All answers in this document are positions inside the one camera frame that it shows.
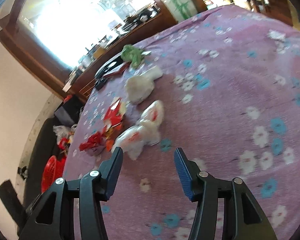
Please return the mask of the red snack wrapper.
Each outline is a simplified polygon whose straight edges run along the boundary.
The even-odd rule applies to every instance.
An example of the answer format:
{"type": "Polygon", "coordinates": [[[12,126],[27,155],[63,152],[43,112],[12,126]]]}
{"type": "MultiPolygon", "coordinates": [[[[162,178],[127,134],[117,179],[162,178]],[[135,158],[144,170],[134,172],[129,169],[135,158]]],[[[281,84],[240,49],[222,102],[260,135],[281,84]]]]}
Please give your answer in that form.
{"type": "Polygon", "coordinates": [[[104,116],[102,130],[106,138],[111,138],[114,133],[121,131],[126,113],[126,103],[120,97],[114,98],[104,116]]]}

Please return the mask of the white plastic bag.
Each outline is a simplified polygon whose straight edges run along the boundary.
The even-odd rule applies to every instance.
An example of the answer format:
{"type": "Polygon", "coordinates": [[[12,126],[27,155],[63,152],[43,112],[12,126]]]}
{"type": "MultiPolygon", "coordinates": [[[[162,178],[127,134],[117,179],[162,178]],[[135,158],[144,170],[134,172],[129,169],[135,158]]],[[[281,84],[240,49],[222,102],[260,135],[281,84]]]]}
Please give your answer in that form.
{"type": "Polygon", "coordinates": [[[131,160],[136,160],[144,146],[153,146],[160,142],[159,127],[164,120],[164,104],[161,100],[154,101],[147,107],[136,124],[121,133],[115,140],[111,153],[120,147],[131,160]]]}

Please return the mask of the white tissue ball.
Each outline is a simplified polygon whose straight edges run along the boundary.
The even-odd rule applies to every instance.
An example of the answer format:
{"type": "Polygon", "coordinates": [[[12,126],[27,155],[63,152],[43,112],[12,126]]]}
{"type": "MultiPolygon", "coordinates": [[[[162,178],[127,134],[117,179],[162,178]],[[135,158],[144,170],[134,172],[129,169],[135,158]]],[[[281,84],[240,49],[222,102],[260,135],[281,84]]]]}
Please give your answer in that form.
{"type": "Polygon", "coordinates": [[[142,103],[153,92],[154,81],[162,76],[160,67],[154,66],[140,75],[128,78],[125,83],[127,99],[136,105],[142,103]]]}

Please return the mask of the red plastic basket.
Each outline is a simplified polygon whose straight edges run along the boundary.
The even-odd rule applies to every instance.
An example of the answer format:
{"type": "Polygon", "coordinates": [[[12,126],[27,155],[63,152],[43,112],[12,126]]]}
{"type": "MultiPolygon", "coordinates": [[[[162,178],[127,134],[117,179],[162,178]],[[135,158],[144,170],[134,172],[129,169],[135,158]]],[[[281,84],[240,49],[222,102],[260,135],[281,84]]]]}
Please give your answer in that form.
{"type": "Polygon", "coordinates": [[[41,193],[44,193],[53,182],[63,175],[66,156],[63,154],[60,159],[55,155],[47,161],[42,174],[41,193]]]}

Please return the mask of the black sofa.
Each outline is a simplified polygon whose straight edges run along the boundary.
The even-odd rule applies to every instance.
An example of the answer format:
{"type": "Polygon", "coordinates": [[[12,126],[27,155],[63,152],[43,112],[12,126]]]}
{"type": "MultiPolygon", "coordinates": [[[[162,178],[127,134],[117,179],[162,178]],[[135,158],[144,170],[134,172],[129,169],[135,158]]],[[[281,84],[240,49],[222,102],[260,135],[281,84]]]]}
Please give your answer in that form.
{"type": "Polygon", "coordinates": [[[18,190],[23,206],[28,207],[41,194],[41,181],[44,167],[49,158],[55,155],[58,159],[70,146],[69,139],[63,138],[57,143],[57,137],[53,126],[62,125],[56,117],[46,119],[39,130],[34,133],[34,138],[28,142],[31,147],[26,150],[18,167],[18,176],[25,183],[22,189],[18,190]]]}

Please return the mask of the clear plastic bag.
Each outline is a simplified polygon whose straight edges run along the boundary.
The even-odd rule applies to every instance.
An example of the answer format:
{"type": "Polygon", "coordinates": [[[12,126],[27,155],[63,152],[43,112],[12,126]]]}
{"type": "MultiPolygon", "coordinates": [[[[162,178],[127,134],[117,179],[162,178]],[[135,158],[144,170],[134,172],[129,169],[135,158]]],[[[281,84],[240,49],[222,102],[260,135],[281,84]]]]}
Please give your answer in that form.
{"type": "Polygon", "coordinates": [[[69,139],[74,135],[77,124],[72,125],[71,127],[67,126],[53,126],[53,131],[57,137],[57,143],[60,143],[63,138],[69,139]]]}

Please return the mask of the black shopping bag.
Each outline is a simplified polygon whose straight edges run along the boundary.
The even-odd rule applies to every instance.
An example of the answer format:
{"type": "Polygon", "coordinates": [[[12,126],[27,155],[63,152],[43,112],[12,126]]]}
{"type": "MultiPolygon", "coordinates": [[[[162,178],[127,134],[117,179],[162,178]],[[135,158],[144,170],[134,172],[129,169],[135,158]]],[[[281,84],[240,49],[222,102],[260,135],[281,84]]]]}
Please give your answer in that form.
{"type": "Polygon", "coordinates": [[[79,121],[80,111],[84,104],[75,95],[67,96],[54,112],[54,116],[64,125],[71,127],[79,121]]]}

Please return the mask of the wooden counter ledge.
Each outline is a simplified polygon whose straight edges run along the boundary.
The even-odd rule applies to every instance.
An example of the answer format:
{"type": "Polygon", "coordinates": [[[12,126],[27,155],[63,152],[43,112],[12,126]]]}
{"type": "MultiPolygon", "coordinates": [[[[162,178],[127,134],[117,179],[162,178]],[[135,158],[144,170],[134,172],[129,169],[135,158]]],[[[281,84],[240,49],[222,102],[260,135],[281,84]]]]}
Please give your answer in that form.
{"type": "Polygon", "coordinates": [[[167,12],[160,12],[147,22],[139,25],[130,31],[127,35],[120,38],[112,44],[106,51],[97,59],[95,59],[87,69],[76,78],[71,87],[65,93],[66,95],[76,95],[81,101],[86,102],[92,93],[95,84],[96,72],[113,57],[117,57],[123,47],[127,44],[135,45],[136,43],[149,38],[165,29],[168,29],[177,24],[177,21],[172,15],[167,12]]]}

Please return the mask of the pink floral tablecloth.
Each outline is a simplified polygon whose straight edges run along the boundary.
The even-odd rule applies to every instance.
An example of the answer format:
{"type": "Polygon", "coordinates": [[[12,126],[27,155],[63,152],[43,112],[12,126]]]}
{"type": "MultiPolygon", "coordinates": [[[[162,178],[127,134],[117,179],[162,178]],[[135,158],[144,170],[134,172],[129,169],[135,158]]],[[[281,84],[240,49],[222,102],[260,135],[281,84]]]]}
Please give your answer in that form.
{"type": "Polygon", "coordinates": [[[161,140],[128,155],[114,195],[101,210],[110,239],[187,239],[196,206],[175,169],[176,148],[216,178],[243,179],[278,239],[300,239],[300,32],[234,5],[198,14],[138,43],[151,51],[93,90],[78,122],[63,175],[82,178],[110,157],[89,156],[79,145],[103,127],[116,97],[133,126],[154,101],[164,104],[161,140]],[[285,33],[284,42],[269,30],[285,33]],[[158,66],[163,76],[140,104],[125,83],[158,66]]]}

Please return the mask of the black case on table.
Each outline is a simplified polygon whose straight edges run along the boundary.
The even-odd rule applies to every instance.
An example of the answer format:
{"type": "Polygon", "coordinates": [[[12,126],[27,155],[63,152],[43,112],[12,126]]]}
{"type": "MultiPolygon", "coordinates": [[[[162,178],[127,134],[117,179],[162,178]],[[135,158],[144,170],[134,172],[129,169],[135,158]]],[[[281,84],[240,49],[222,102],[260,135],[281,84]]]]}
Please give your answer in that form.
{"type": "Polygon", "coordinates": [[[122,75],[129,65],[130,63],[123,61],[121,56],[105,63],[95,74],[94,88],[96,90],[101,90],[108,80],[122,75]]]}

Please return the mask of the green crumpled cloth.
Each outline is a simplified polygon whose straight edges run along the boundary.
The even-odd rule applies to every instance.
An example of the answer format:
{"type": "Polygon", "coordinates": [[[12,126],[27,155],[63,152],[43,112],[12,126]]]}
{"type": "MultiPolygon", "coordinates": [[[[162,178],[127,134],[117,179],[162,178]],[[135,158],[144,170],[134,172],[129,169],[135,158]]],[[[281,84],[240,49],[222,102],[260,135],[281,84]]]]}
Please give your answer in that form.
{"type": "Polygon", "coordinates": [[[123,50],[121,51],[121,59],[130,63],[130,67],[133,69],[137,69],[145,56],[148,55],[151,55],[151,51],[143,50],[131,44],[123,46],[123,50]]]}

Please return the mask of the small white wrapper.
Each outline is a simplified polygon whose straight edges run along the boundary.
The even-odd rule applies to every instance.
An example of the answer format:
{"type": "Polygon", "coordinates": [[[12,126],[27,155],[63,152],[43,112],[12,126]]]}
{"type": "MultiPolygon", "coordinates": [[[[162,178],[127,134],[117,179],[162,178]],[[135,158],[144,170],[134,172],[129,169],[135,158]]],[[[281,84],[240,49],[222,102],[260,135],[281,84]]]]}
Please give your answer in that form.
{"type": "Polygon", "coordinates": [[[281,33],[279,31],[272,30],[272,29],[269,30],[267,36],[272,40],[282,41],[282,42],[284,42],[286,39],[285,33],[281,33]]]}

